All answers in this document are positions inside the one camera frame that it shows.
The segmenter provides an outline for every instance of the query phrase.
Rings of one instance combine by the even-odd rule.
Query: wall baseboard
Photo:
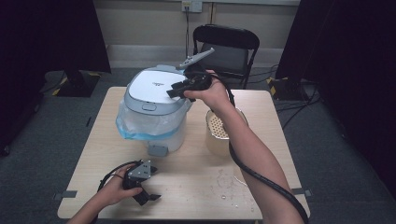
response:
[[[157,64],[178,66],[186,58],[181,46],[108,45],[110,67],[152,67]],[[259,49],[253,67],[271,67],[279,63],[283,49]]]

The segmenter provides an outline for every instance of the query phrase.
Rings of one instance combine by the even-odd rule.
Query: gray carpet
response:
[[[65,223],[57,217],[60,201],[52,197],[67,188],[108,88],[126,86],[140,70],[117,68],[102,75],[90,98],[46,92],[38,112],[10,145],[10,155],[0,158],[0,223]],[[269,68],[256,68],[252,74],[266,71]],[[43,90],[61,75],[46,74]],[[247,88],[268,91],[261,81],[268,75],[252,77]],[[306,86],[306,91],[311,94],[313,86]],[[297,111],[282,110],[296,102],[275,104],[281,124]],[[339,127],[319,101],[299,112],[284,130],[303,187],[313,193],[307,198],[310,223],[396,223],[396,203]]]

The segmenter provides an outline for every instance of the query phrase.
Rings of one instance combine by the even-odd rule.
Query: wooden table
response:
[[[82,151],[67,190],[75,198],[63,198],[60,218],[72,217],[97,191],[99,181],[127,161],[151,160],[159,170],[143,182],[149,194],[161,194],[155,202],[140,206],[133,198],[105,208],[99,218],[110,219],[262,219],[259,207],[231,158],[213,155],[205,145],[208,107],[196,101],[187,114],[186,138],[181,148],[164,158],[151,157],[143,143],[120,137],[115,124],[124,87],[113,87],[106,98]],[[250,128],[273,151],[292,189],[300,180],[282,132],[274,104],[267,91],[234,90],[235,104]],[[309,214],[303,194],[296,195]]]

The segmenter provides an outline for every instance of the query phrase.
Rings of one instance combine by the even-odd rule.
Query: chair backrest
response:
[[[260,46],[260,40],[255,34],[245,29],[207,24],[197,27],[192,37],[194,54],[199,52],[198,42],[203,43],[200,52],[215,49],[213,54],[202,59],[201,64],[205,68],[247,78]]]

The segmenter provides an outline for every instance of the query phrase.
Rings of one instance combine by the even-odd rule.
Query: tan basket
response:
[[[245,122],[248,123],[244,113],[242,113],[242,111],[238,108],[236,108],[236,110],[245,120]],[[230,151],[228,148],[229,142],[230,138],[227,132],[224,130],[221,119],[219,119],[211,110],[207,111],[205,137],[207,149],[209,149],[209,151],[215,155],[227,157],[230,156]]]

